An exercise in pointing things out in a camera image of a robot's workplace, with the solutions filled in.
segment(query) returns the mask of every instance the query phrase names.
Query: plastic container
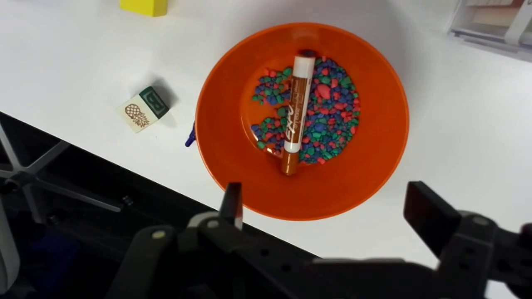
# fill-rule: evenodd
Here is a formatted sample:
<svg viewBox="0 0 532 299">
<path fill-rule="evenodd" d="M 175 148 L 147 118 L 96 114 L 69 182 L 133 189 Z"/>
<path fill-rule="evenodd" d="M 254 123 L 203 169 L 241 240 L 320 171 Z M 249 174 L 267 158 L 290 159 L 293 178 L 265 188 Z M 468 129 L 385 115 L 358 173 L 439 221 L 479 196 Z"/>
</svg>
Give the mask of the plastic container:
<svg viewBox="0 0 532 299">
<path fill-rule="evenodd" d="M 345 68 L 360 95 L 360 125 L 340 155 L 286 176 L 281 159 L 258 149 L 251 130 L 275 108 L 252 96 L 265 68 L 293 65 L 302 49 Z M 316 23 L 269 28 L 234 46 L 207 77 L 196 110 L 198 148 L 218 185 L 242 182 L 246 207 L 286 220 L 331 217 L 370 198 L 397 167 L 408 127 L 406 96 L 388 61 L 360 37 Z"/>
<path fill-rule="evenodd" d="M 448 34 L 459 40 L 532 61 L 531 0 L 460 0 Z"/>
</svg>

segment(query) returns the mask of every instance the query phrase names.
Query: bowl rim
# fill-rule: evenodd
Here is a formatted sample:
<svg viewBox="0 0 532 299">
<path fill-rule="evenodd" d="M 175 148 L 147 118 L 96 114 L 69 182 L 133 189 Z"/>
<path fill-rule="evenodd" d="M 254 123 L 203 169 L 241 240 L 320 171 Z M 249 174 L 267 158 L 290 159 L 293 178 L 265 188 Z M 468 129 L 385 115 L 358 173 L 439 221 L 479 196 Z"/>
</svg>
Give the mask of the bowl rim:
<svg viewBox="0 0 532 299">
<path fill-rule="evenodd" d="M 392 67 L 392 65 L 390 64 L 390 62 L 386 59 L 386 57 L 384 57 L 384 55 L 378 51 L 375 47 L 373 47 L 369 42 L 367 42 L 365 39 L 359 37 L 358 35 L 352 33 L 352 32 L 349 32 L 345 29 L 342 29 L 340 27 L 336 27 L 336 26 L 332 26 L 332 25 L 327 25 L 327 24 L 322 24 L 322 23 L 315 23 L 315 22 L 294 22 L 294 23 L 286 23 L 286 24 L 281 24 L 281 25 L 276 25 L 276 26 L 272 26 L 272 27 L 268 27 L 266 29 L 263 29 L 263 30 L 260 30 L 260 31 L 257 31 L 251 35 L 249 35 L 248 37 L 244 38 L 243 40 L 239 41 L 236 45 L 234 45 L 231 49 L 229 49 L 219 60 L 218 62 L 214 65 L 214 67 L 212 68 L 212 70 L 209 72 L 209 75 L 207 76 L 207 78 L 205 79 L 205 81 L 203 82 L 203 86 L 202 86 L 202 89 L 199 93 L 199 96 L 198 96 L 198 100 L 197 100 L 197 104 L 196 104 L 196 112 L 194 114 L 194 120 L 195 120 L 195 123 L 194 123 L 194 130 L 196 132 L 196 142 L 197 142 L 197 147 L 198 147 L 198 150 L 199 150 L 199 155 L 201 156 L 201 159 L 203 161 L 203 164 L 205 165 L 205 167 L 207 168 L 207 171 L 209 172 L 210 176 L 214 179 L 214 181 L 216 182 L 216 184 L 218 186 L 220 186 L 220 188 L 225 191 L 226 190 L 226 187 L 223 186 L 222 184 L 220 184 L 220 182 L 218 181 L 218 179 L 213 175 L 211 169 L 209 168 L 209 166 L 207 165 L 207 162 L 205 161 L 205 157 L 203 156 L 203 151 L 202 151 L 202 142 L 201 142 L 201 139 L 200 139 L 200 135 L 199 132 L 198 132 L 198 124 L 197 124 L 197 119 L 198 119 L 198 113 L 199 113 L 199 108 L 200 108 L 200 102 L 202 101 L 203 99 L 203 94 L 205 93 L 205 87 L 207 86 L 207 83 L 212 79 L 213 77 L 213 74 L 218 70 L 218 68 L 222 65 L 222 63 L 227 59 L 227 57 L 229 55 L 231 55 L 237 48 L 239 48 L 242 44 L 246 43 L 248 40 L 251 40 L 251 39 L 254 39 L 254 38 L 257 38 L 258 36 L 261 36 L 261 35 L 264 35 L 264 34 L 267 34 L 269 32 L 272 32 L 272 31 L 275 31 L 275 30 L 279 30 L 279 29 L 283 29 L 283 28 L 289 28 L 289 27 L 294 27 L 294 26 L 312 26 L 312 27 L 320 27 L 320 28 L 324 28 L 324 29 L 330 29 L 330 30 L 335 30 L 335 31 L 339 31 L 339 32 L 342 32 L 346 35 L 349 35 L 351 36 L 352 38 L 355 38 L 357 39 L 358 41 L 362 42 L 363 44 L 365 44 L 367 47 L 369 47 L 375 54 L 377 54 L 381 59 L 382 61 L 386 64 L 386 67 L 388 67 L 388 69 L 390 70 L 392 76 L 394 77 L 395 81 L 397 82 L 398 86 L 400 87 L 401 89 L 401 99 L 403 100 L 404 104 L 405 104 L 405 117 L 406 117 L 406 122 L 405 122 L 405 125 L 406 125 L 406 134 L 404 136 L 404 139 L 403 139 L 403 145 L 402 145 L 402 148 L 401 148 L 401 152 L 399 153 L 399 155 L 397 156 L 397 161 L 395 162 L 394 166 L 390 169 L 390 172 L 389 174 L 386 176 L 386 178 L 382 181 L 382 183 L 377 187 L 375 188 L 375 190 L 373 192 L 371 192 L 371 194 L 369 194 L 367 196 L 366 199 L 364 199 L 363 201 L 360 201 L 356 204 L 353 204 L 353 205 L 350 205 L 349 207 L 343 209 L 343 210 L 339 210 L 337 212 L 334 212 L 334 213 L 331 213 L 331 214 L 328 214 L 328 215 L 324 215 L 324 216 L 321 216 L 321 217 L 308 217 L 308 218 L 288 218 L 288 217 L 280 217 L 278 215 L 273 215 L 273 214 L 270 214 L 270 213 L 265 213 L 263 211 L 259 211 L 259 210 L 256 210 L 246 204 L 243 203 L 243 206 L 252 210 L 253 212 L 255 213 L 258 213 L 260 215 L 264 215 L 264 216 L 268 216 L 268 217 L 272 217 L 272 218 L 275 218 L 275 219 L 279 219 L 279 220 L 288 220 L 288 221 L 313 221 L 313 220 L 321 220 L 321 219 L 326 219 L 326 218 L 331 218 L 331 217 L 334 217 L 334 216 L 338 216 L 340 214 L 343 214 L 349 210 L 352 210 L 354 209 L 355 207 L 361 205 L 362 203 L 366 202 L 367 200 L 369 200 L 370 198 L 372 198 L 375 193 L 377 193 L 379 190 L 381 190 L 381 188 L 384 186 L 384 184 L 386 182 L 388 182 L 388 180 L 390 179 L 390 177 L 394 174 L 395 170 L 397 169 L 397 166 L 399 165 L 400 161 L 401 161 L 401 158 L 403 157 L 403 154 L 404 154 L 404 151 L 406 149 L 406 143 L 408 141 L 408 135 L 409 135 L 409 132 L 410 132 L 410 114 L 409 114 L 409 108 L 408 108 L 408 100 L 406 98 L 406 92 L 404 90 L 404 87 L 403 87 L 403 84 L 401 83 L 401 80 L 399 79 L 399 76 L 397 75 L 397 73 L 395 72 L 395 69 Z"/>
</svg>

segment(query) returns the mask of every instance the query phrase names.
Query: yellow block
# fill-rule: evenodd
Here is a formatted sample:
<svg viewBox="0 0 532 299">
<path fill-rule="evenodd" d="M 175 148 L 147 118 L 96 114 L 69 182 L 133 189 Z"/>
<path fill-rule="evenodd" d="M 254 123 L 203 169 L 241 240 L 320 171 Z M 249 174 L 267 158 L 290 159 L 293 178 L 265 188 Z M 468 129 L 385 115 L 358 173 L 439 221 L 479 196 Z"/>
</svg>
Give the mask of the yellow block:
<svg viewBox="0 0 532 299">
<path fill-rule="evenodd" d="M 120 8 L 148 16 L 167 13 L 167 0 L 120 0 Z"/>
</svg>

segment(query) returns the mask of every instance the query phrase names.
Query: orange bowl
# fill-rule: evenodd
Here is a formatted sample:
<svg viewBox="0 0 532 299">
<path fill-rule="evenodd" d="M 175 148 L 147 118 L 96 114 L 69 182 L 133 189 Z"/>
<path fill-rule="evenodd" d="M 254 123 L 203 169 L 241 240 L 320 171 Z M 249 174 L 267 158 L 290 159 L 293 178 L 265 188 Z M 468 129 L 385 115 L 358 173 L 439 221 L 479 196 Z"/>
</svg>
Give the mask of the orange bowl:
<svg viewBox="0 0 532 299">
<path fill-rule="evenodd" d="M 302 49 L 345 68 L 360 95 L 360 125 L 337 157 L 287 177 L 251 130 L 273 107 L 251 98 L 264 69 L 283 70 Z M 406 96 L 388 61 L 360 37 L 317 23 L 272 27 L 238 43 L 212 69 L 196 110 L 199 151 L 218 185 L 242 182 L 247 208 L 285 220 L 331 217 L 371 197 L 397 167 L 408 127 Z"/>
</svg>

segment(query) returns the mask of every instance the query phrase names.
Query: colored gravel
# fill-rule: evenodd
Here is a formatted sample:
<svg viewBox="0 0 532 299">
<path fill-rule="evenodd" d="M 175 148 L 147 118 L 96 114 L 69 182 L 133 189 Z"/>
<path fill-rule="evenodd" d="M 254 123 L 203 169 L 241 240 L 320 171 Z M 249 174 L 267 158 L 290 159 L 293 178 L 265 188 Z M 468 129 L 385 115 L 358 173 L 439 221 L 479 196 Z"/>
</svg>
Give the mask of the colored gravel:
<svg viewBox="0 0 532 299">
<path fill-rule="evenodd" d="M 261 105 L 279 105 L 275 118 L 251 126 L 258 139 L 257 147 L 275 155 L 281 155 L 284 146 L 291 74 L 291 68 L 282 72 L 266 69 L 252 97 Z M 323 164 L 339 155 L 356 133 L 360 100 L 344 68 L 331 59 L 316 59 L 312 80 L 300 161 Z"/>
</svg>

